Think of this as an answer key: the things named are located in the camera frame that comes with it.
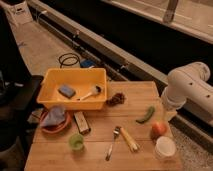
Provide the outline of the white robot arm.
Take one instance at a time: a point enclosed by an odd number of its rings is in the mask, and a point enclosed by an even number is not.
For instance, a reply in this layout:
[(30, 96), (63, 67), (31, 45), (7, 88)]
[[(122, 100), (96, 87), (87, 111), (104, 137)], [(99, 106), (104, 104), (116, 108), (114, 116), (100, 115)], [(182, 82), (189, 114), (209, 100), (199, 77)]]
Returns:
[(207, 83), (210, 69), (203, 62), (193, 62), (171, 70), (167, 75), (168, 85), (161, 99), (167, 111), (182, 108), (191, 100), (207, 111), (211, 118), (207, 123), (213, 126), (213, 86)]

